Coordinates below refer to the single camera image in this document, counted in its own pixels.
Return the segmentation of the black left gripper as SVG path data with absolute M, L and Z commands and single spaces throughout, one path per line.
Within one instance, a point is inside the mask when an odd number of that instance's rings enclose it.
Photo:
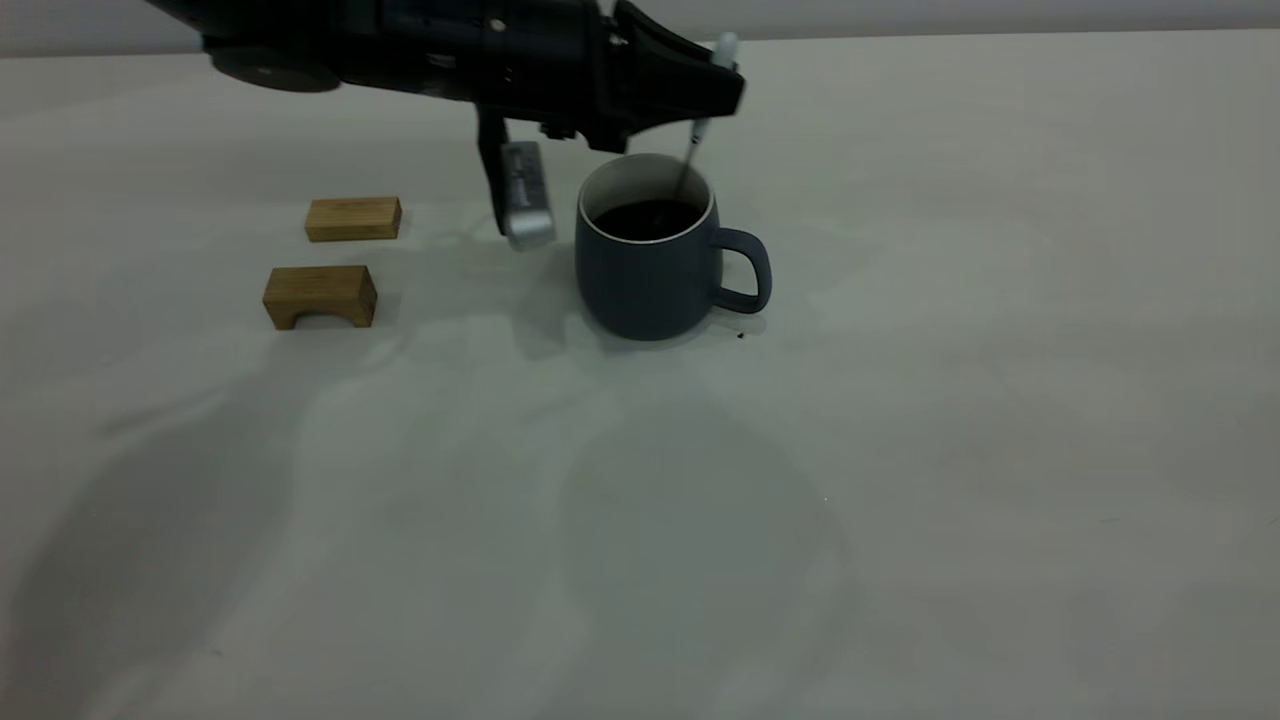
M 440 20 L 462 31 L 458 67 L 483 151 L 506 143 L 516 119 L 622 154 L 648 129 L 735 115 L 746 88 L 735 67 L 631 1 L 614 4 L 614 19 L 596 1 L 443 1 Z

